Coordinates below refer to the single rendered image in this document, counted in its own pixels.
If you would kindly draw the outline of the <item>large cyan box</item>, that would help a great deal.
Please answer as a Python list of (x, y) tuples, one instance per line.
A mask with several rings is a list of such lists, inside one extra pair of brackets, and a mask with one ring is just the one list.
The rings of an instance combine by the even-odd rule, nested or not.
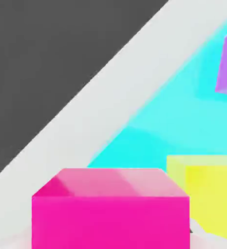
[(168, 155), (227, 155), (227, 95), (215, 92), (227, 21), (90, 162), (166, 168)]

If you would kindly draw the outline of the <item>small pink cube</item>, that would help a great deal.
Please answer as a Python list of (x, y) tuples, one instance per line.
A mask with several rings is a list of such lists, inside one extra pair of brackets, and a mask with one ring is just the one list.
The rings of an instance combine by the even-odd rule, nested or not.
[(32, 249), (190, 249), (189, 196), (161, 169), (63, 169), (32, 196)]

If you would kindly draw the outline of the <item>small yellow cube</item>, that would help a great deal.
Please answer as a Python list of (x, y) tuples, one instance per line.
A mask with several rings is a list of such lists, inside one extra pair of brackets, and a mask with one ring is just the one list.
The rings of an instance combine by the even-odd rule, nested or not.
[(190, 217), (227, 239), (227, 155), (169, 155), (166, 170), (190, 196)]

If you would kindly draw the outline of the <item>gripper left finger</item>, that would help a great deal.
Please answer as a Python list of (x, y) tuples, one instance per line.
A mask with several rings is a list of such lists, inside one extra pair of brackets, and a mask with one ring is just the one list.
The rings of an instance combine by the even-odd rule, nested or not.
[(32, 232), (27, 228), (14, 235), (7, 244), (7, 249), (32, 249)]

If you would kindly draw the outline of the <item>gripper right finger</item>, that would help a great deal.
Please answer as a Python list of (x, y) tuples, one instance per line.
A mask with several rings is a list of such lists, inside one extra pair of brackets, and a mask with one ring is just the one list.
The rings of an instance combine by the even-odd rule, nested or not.
[(227, 239), (191, 228), (190, 249), (227, 249)]

